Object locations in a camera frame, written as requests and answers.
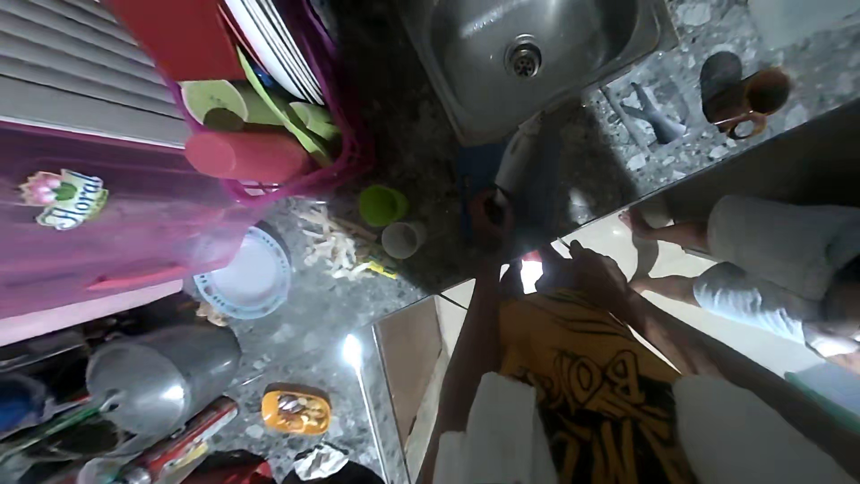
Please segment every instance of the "aluminum pot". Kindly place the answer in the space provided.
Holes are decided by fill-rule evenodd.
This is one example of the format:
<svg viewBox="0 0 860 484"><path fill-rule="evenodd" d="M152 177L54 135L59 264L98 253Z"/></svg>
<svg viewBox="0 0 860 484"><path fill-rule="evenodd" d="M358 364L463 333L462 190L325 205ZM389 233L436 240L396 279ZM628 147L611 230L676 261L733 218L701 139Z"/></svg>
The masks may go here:
<svg viewBox="0 0 860 484"><path fill-rule="evenodd" d="M100 346L87 365L87 389L119 428L164 436L224 392L241 355L228 328L170 327Z"/></svg>

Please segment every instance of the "gray shorts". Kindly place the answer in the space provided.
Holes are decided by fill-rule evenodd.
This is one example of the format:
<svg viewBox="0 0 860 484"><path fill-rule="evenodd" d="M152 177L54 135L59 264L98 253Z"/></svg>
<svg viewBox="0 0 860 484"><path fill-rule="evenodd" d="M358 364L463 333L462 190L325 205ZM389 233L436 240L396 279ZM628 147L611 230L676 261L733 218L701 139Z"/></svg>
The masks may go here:
<svg viewBox="0 0 860 484"><path fill-rule="evenodd" d="M833 274L860 254L860 209L798 207L730 195L714 207L708 244L726 261L698 277L699 305L803 343Z"/></svg>

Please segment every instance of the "orange mug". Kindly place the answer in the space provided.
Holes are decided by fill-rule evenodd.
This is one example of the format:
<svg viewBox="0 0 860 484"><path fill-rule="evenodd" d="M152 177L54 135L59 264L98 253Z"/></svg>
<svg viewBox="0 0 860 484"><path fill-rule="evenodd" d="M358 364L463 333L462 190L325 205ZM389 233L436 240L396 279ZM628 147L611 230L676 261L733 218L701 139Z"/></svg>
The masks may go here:
<svg viewBox="0 0 860 484"><path fill-rule="evenodd" d="M705 118L728 132L733 140L744 140L767 127L767 116L776 113L789 99L791 80L778 67L758 71L703 103ZM752 132L740 135L735 129L751 121Z"/></svg>

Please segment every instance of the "yellow shirt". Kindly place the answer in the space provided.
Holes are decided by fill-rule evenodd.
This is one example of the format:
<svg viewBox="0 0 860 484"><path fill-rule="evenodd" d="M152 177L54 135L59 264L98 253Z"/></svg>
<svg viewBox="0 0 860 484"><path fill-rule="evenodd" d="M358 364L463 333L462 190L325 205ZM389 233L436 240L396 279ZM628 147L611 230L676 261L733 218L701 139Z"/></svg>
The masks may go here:
<svg viewBox="0 0 860 484"><path fill-rule="evenodd" d="M695 482L675 432L680 374L577 294L501 306L500 373L532 385L559 482Z"/></svg>

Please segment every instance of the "white plate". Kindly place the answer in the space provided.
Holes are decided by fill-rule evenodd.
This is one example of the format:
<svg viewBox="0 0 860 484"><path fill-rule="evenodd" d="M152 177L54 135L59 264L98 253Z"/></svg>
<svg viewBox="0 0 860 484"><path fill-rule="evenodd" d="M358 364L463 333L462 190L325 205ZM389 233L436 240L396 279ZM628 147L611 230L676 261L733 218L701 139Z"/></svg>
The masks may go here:
<svg viewBox="0 0 860 484"><path fill-rule="evenodd" d="M272 0L256 1L262 7L262 10L274 26L279 37L284 41L287 51L295 63L293 65L293 74L299 77L304 87L311 93L317 103L325 104L323 101L323 90L320 88L320 84L316 81L316 77L314 77L313 73L310 71L308 63L304 60L304 55L302 55L301 51L298 50L296 42L292 39L289 29L286 28L284 20L281 18L278 10L274 7Z"/></svg>
<svg viewBox="0 0 860 484"><path fill-rule="evenodd" d="M292 267L277 240L252 226L227 267L194 276L200 295L220 313L261 318L286 302Z"/></svg>
<svg viewBox="0 0 860 484"><path fill-rule="evenodd" d="M230 9L231 14L233 14L233 18L236 19L236 23L239 24L239 28L242 30L242 33L245 34L245 38L248 39L248 43L254 49L257 56L260 57L260 62L263 63L263 67L265 67L269 74L272 75L274 80L277 81L281 87L290 91L290 94L293 94L299 99L308 101L308 98L302 94L303 91L293 83L284 64L269 45L266 36L257 27L254 17L251 15L249 9L246 8L243 1L224 0L224 3L227 5L227 8Z"/></svg>
<svg viewBox="0 0 860 484"><path fill-rule="evenodd" d="M313 90L308 89L306 86L307 82L303 80L302 76L298 75L298 61L293 58L283 37L273 25L272 17L268 15L267 12L263 11L260 3L256 0L243 0L243 2L245 7L248 8L248 12L251 14L251 17L254 19L257 28L260 29L263 36L266 38L267 44L278 57L278 61L286 71L286 74L290 76L293 85L302 91L304 99L314 102L316 97L311 94Z"/></svg>

